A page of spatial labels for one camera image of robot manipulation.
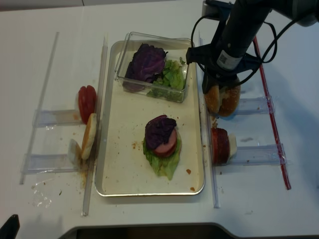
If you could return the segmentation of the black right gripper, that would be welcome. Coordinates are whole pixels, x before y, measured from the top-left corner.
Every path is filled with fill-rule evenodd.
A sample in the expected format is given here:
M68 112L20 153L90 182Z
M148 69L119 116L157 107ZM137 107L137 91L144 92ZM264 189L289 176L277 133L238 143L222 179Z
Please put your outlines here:
M186 53L186 62L197 63L203 67L204 75L202 91L207 94L212 87L236 87L239 79L237 74L259 68L260 59L245 53L242 57L230 56L225 50L218 51L212 44L190 47ZM210 76L220 75L219 83Z

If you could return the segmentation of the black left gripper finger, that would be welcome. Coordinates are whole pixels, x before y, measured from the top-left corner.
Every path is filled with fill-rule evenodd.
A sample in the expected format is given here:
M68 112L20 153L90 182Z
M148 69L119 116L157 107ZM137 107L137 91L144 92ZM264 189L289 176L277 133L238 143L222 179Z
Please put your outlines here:
M19 231L19 217L17 214L8 218L0 229L0 239L15 239Z

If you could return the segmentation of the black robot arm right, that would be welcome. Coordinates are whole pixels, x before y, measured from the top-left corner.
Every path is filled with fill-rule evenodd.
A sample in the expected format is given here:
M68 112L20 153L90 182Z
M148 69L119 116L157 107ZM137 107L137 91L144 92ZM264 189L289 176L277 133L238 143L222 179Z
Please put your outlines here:
M247 49L259 31L268 14L276 11L291 19L279 33L270 24L274 40L263 56L253 56ZM204 72L203 93L211 87L236 87L247 82L267 63L266 55L271 49L277 51L277 41L293 24L311 26L319 20L319 2L317 0L237 0L226 3L218 0L205 0L202 7L202 19L219 22L210 44L190 47L186 53L186 62L197 63Z

